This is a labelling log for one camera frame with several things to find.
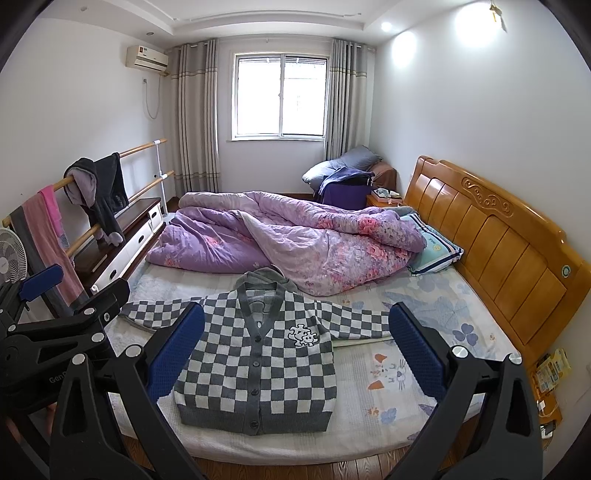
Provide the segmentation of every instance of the blue striped pillowcase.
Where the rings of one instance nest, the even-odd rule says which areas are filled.
[[[462,257],[464,249],[424,223],[418,213],[409,213],[401,217],[401,220],[412,222],[427,241],[425,250],[413,258],[408,265],[412,275],[438,272]]]

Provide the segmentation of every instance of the curtain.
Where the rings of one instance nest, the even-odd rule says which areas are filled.
[[[330,56],[326,159],[338,158],[363,144],[367,92],[366,45],[333,40]]]
[[[171,143],[177,196],[218,192],[217,40],[171,53]]]

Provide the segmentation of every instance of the embroidered patch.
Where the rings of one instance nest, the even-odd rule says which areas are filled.
[[[296,342],[296,347],[312,346],[318,342],[316,335],[317,333],[312,332],[312,330],[306,325],[296,325],[290,328],[287,333],[287,338],[289,338],[289,340],[294,340]]]

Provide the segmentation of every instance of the bed sheet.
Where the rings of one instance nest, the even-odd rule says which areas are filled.
[[[182,299],[232,289],[240,275],[202,274],[143,263],[130,279],[131,300]],[[324,297],[354,308],[383,310],[404,301],[419,321],[436,328],[450,345],[475,356],[503,359],[516,352],[476,293],[453,268],[421,277],[406,271],[346,292]],[[108,327],[117,354],[150,333],[117,317]],[[423,394],[392,339],[360,345],[335,342],[337,402],[322,433],[258,437],[201,429],[181,423],[172,394],[160,409],[191,455],[247,465],[296,465],[362,458],[410,444],[436,402]],[[123,434],[135,437],[121,398],[111,401]],[[475,415],[482,396],[473,398],[466,418]]]

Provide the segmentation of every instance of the purple comforter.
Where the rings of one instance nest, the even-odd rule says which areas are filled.
[[[350,212],[264,192],[187,193],[147,260],[208,273],[278,266],[328,296],[405,267],[426,246],[410,222],[377,207]]]

